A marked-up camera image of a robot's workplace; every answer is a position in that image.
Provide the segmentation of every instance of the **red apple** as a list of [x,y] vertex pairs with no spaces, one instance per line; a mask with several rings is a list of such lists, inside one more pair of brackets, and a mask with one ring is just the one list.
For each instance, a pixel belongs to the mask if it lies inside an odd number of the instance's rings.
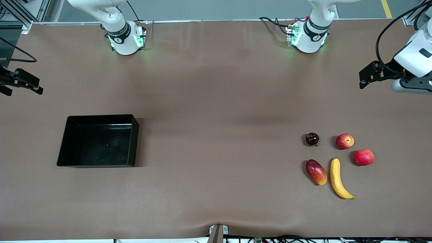
[[336,138],[336,146],[339,149],[351,148],[354,145],[354,138],[348,133],[341,134]]
[[317,161],[308,160],[306,162],[306,170],[318,185],[325,185],[327,183],[327,173]]
[[369,149],[360,149],[354,153],[354,160],[361,166],[370,165],[375,160],[375,155]]

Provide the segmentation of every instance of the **gray floor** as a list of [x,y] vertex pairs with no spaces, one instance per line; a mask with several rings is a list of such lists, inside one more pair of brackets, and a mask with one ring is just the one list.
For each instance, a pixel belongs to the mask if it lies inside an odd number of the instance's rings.
[[[0,29],[0,36],[16,45],[18,42],[18,37],[21,34],[20,29]],[[14,48],[3,41],[0,41],[0,57],[1,58],[11,58]],[[7,67],[9,65],[8,61],[0,61],[0,65]]]
[[[305,0],[129,0],[143,20],[231,20],[270,18],[293,19],[309,14],[311,6]],[[417,5],[419,0],[388,0],[393,17]],[[127,4],[119,6],[126,19],[135,16]],[[380,0],[363,0],[351,5],[339,5],[340,18],[385,18]],[[95,21],[89,14],[74,9],[67,0],[61,9],[59,22]]]

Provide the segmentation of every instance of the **black tray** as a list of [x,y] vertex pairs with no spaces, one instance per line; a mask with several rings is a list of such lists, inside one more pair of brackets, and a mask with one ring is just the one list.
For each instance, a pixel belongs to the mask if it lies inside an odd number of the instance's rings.
[[134,166],[138,127],[133,115],[70,116],[66,120],[57,166]]

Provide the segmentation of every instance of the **cable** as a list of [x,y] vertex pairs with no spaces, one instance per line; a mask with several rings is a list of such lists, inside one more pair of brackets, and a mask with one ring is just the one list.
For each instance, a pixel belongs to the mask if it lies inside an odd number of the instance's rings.
[[6,14],[9,14],[9,13],[7,12],[7,10],[5,8],[1,7],[0,8],[0,14],[1,14],[0,19],[2,19]]
[[294,36],[294,34],[287,33],[285,30],[282,29],[282,26],[280,25],[279,20],[277,18],[275,18],[274,20],[276,20],[277,25],[279,26],[280,31],[282,31],[285,35]]
[[298,235],[282,235],[279,237],[263,237],[263,240],[270,240],[274,243],[276,243],[274,240],[277,240],[278,243],[294,243],[294,242],[299,242],[299,243],[317,243],[316,241],[310,239],[310,238],[305,238],[302,236],[298,236]]
[[307,19],[294,18],[294,20],[298,20],[298,21],[300,21],[300,22],[306,22]]
[[410,15],[407,16],[407,19],[409,19],[412,15],[414,14],[414,12],[412,12]]
[[132,5],[129,3],[129,1],[126,1],[126,3],[129,5],[130,9],[132,9],[133,14],[135,14],[135,17],[137,18],[136,21],[142,21],[138,18],[137,13],[135,12],[135,10],[133,9]]
[[274,24],[274,25],[278,25],[275,21],[273,21],[273,20],[271,20],[270,18],[267,18],[267,17],[261,17],[261,18],[259,18],[259,19],[261,19],[261,20],[265,19],[265,20],[270,21],[270,22],[271,22],[272,24]]
[[8,61],[21,61],[21,62],[37,62],[38,60],[36,60],[35,57],[33,57],[32,55],[30,55],[29,53],[27,53],[26,51],[22,50],[21,48],[17,47],[16,45],[10,43],[9,41],[3,39],[3,37],[0,37],[0,40],[6,42],[8,45],[12,46],[13,48],[21,51],[22,53],[26,54],[27,56],[29,56],[32,60],[25,60],[25,59],[14,59],[14,58],[6,58],[6,60]]
[[403,241],[409,241],[410,243],[419,243],[417,240],[413,240],[410,238],[405,238],[405,237],[398,237],[398,238],[394,238],[394,237],[388,237],[388,238],[383,238],[380,240],[375,240],[375,239],[371,239],[371,238],[365,238],[365,239],[359,239],[359,238],[351,238],[348,237],[346,238],[347,241],[346,243],[382,243],[382,241],[385,240],[403,240]]
[[414,23],[413,23],[414,30],[416,30],[416,31],[419,30],[419,27],[417,26],[417,22],[419,21],[420,16],[421,16],[424,12],[426,12],[430,7],[431,7],[431,5],[424,7],[424,8],[422,9],[422,11],[420,11],[420,12],[416,15],[416,17],[414,18]]
[[282,29],[282,27],[286,28],[286,27],[288,27],[288,25],[283,25],[283,24],[279,23],[279,20],[278,20],[277,18],[274,19],[275,21],[273,21],[273,20],[271,20],[271,19],[269,19],[269,18],[267,18],[267,17],[261,17],[261,18],[259,18],[259,19],[261,19],[261,20],[264,20],[264,19],[265,19],[265,20],[268,20],[268,21],[270,21],[270,23],[279,26],[279,29],[280,29],[280,30],[281,30],[285,35],[294,36],[294,34],[292,34],[292,33],[287,33],[284,29]]
[[387,69],[387,70],[389,70],[390,72],[392,72],[392,73],[394,73],[394,74],[399,74],[398,72],[396,72],[396,71],[393,71],[393,70],[391,70],[386,64],[384,64],[384,62],[382,61],[382,59],[381,59],[381,56],[380,56],[380,54],[379,54],[379,41],[381,40],[381,37],[382,37],[382,35],[390,28],[390,26],[392,26],[396,21],[398,21],[400,18],[402,18],[403,16],[405,16],[405,15],[407,15],[407,14],[409,14],[410,12],[412,12],[412,11],[416,11],[417,9],[419,9],[419,8],[421,8],[421,7],[423,7],[423,6],[426,6],[426,5],[428,5],[428,4],[430,4],[430,3],[432,3],[432,1],[427,1],[427,2],[424,2],[424,3],[422,3],[422,4],[420,4],[420,5],[418,5],[418,6],[416,6],[416,7],[414,7],[414,8],[412,8],[412,9],[410,9],[410,10],[408,10],[408,11],[406,11],[406,12],[404,12],[404,13],[402,13],[401,15],[399,15],[398,17],[396,17],[394,20],[392,20],[382,31],[381,31],[381,33],[378,35],[378,38],[377,38],[377,42],[376,42],[376,44],[375,44],[375,52],[376,52],[376,55],[377,55],[377,59],[378,59],[378,61],[379,61],[379,63],[385,68],[385,69]]

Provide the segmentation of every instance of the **banana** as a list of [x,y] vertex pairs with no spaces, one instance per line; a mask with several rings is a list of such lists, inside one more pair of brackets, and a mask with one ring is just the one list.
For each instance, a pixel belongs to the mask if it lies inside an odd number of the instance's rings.
[[340,161],[338,158],[334,158],[330,165],[330,179],[331,185],[334,191],[343,199],[355,199],[356,196],[351,195],[345,187],[342,185],[342,180],[340,179]]

